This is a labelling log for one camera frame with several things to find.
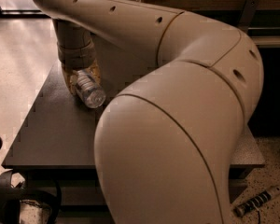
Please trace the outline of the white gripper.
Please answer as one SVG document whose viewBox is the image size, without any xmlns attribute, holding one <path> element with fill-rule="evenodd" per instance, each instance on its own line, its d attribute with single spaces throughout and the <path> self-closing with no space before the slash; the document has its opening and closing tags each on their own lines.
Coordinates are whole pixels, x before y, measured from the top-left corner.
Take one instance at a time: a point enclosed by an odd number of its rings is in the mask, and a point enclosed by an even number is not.
<svg viewBox="0 0 280 224">
<path fill-rule="evenodd" d="M 58 58 L 62 64 L 63 78 L 67 89 L 72 95 L 76 95 L 77 71 L 73 69 L 84 69 L 86 76 L 97 84 L 101 83 L 101 71 L 96 58 L 94 44 L 79 45 L 71 48 L 57 43 Z"/>
</svg>

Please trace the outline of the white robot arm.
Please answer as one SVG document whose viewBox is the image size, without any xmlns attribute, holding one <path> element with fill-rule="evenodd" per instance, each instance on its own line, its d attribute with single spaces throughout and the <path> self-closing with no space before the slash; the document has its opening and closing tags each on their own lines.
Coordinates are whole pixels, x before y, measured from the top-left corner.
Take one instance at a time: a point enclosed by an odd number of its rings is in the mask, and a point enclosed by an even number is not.
<svg viewBox="0 0 280 224">
<path fill-rule="evenodd" d="M 115 224 L 230 224 L 231 156 L 263 86 L 254 42 L 175 8 L 34 2 L 152 66 L 109 103 L 95 132 L 95 166 Z"/>
</svg>

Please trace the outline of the black robot base hoop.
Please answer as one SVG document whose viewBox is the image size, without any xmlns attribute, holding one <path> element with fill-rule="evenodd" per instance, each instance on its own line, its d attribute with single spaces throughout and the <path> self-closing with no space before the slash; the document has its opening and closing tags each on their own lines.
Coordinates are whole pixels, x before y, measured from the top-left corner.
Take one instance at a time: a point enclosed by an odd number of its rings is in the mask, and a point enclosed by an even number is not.
<svg viewBox="0 0 280 224">
<path fill-rule="evenodd" d="M 38 201 L 47 204 L 51 213 L 47 224 L 55 224 L 62 202 L 62 192 L 59 184 L 52 180 L 56 195 L 40 189 L 13 188 L 11 186 L 13 170 L 0 174 L 0 224 L 20 224 L 21 201 Z"/>
</svg>

